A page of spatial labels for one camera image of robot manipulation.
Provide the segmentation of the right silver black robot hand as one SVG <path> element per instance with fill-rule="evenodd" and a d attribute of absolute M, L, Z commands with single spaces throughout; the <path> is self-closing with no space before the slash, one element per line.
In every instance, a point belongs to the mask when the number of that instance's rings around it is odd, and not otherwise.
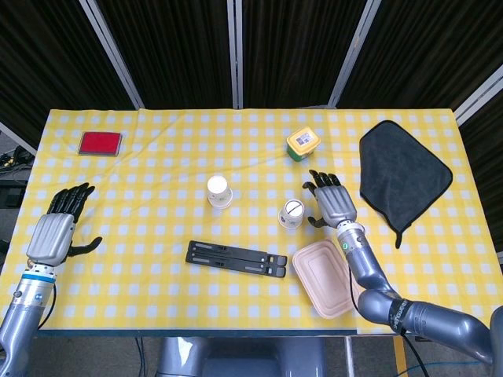
<path fill-rule="evenodd" d="M 303 188 L 308 189 L 316 199 L 321 218 L 310 216 L 307 218 L 308 222 L 315 228 L 329 226 L 334 229 L 345 221 L 355 222 L 357 210 L 338 177 L 316 170 L 309 170 L 309 173 L 314 182 L 304 182 Z"/>

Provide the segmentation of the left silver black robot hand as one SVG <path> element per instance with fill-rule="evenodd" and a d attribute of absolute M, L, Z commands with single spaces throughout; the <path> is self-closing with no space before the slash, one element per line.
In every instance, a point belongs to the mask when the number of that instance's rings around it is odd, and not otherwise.
<path fill-rule="evenodd" d="M 55 194 L 32 234 L 26 252 L 28 269 L 37 265 L 57 267 L 68 257 L 88 254 L 98 248 L 103 240 L 101 236 L 87 245 L 72 245 L 76 224 L 87 198 L 94 190 L 95 187 L 86 182 L 70 189 L 64 188 Z"/>

